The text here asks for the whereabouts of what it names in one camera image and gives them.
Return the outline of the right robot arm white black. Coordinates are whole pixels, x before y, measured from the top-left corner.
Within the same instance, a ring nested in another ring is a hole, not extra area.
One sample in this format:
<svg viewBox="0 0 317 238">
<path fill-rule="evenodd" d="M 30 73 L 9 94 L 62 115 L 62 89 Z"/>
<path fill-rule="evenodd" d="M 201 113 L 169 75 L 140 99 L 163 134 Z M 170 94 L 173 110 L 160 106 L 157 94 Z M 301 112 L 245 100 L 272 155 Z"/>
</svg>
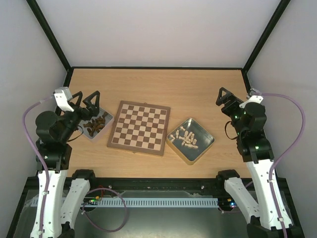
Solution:
<svg viewBox="0 0 317 238">
<path fill-rule="evenodd" d="M 216 105 L 230 117 L 234 127 L 237 149 L 246 164 L 256 192 L 253 198 L 235 170 L 220 171 L 216 189 L 229 194 L 247 222 L 250 238 L 298 238 L 301 230 L 288 215 L 280 195 L 273 167 L 273 151 L 265 136 L 267 117 L 262 96 L 252 95 L 243 102 L 221 87 Z"/>
</svg>

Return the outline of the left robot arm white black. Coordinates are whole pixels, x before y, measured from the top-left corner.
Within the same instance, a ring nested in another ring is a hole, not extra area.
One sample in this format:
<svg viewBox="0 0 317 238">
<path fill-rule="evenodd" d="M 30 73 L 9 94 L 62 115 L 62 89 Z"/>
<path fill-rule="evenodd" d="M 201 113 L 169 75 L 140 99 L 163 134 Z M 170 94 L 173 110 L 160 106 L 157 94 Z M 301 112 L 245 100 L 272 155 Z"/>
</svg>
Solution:
<svg viewBox="0 0 317 238">
<path fill-rule="evenodd" d="M 52 98 L 63 114 L 44 111 L 35 120 L 38 140 L 31 146 L 37 155 L 39 195 L 32 238 L 75 236 L 75 221 L 95 174 L 92 170 L 76 171 L 66 198 L 62 198 L 72 152 L 68 143 L 80 122 L 100 112 L 99 91 L 85 99 L 82 96 L 82 92 L 71 94 L 68 87 L 56 89 Z"/>
</svg>

